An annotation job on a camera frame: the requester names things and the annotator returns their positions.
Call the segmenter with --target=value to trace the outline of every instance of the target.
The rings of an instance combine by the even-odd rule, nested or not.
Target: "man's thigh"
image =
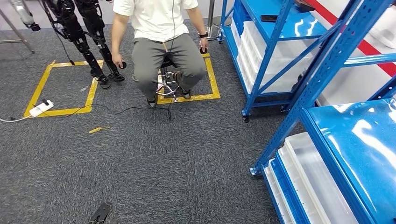
[[[165,56],[165,52],[160,47],[162,47],[161,43],[146,38],[134,39],[132,61],[136,78],[157,76]]]
[[[170,59],[182,70],[206,69],[198,46],[188,34],[182,34],[175,38],[173,49],[170,52]]]

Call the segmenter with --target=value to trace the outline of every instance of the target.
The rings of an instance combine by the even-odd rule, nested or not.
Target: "man's left hand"
[[[199,45],[200,45],[201,48],[209,49],[208,39],[206,37],[201,38],[201,40],[199,41]]]

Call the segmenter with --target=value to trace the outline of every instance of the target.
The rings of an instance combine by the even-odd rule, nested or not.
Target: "power strip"
[[[52,107],[54,107],[54,103],[51,100],[43,100],[44,103],[35,106],[34,108],[32,108],[29,113],[32,117],[37,117],[38,115],[46,112],[47,110],[51,109]]]

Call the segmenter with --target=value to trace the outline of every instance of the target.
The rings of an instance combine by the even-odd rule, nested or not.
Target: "man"
[[[134,28],[134,80],[151,107],[156,106],[156,81],[165,56],[181,71],[174,78],[186,99],[191,97],[191,88],[206,75],[205,62],[183,24],[182,8],[198,30],[201,46],[208,48],[206,28],[197,0],[114,0],[113,62],[122,67],[120,43],[131,16]]]

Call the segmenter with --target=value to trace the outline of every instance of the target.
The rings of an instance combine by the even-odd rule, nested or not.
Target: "gray pants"
[[[134,80],[148,99],[153,99],[157,89],[158,70],[165,55],[177,66],[182,75],[177,78],[183,90],[189,90],[206,75],[206,65],[197,45],[188,34],[167,42],[156,42],[146,38],[134,39],[132,61]]]

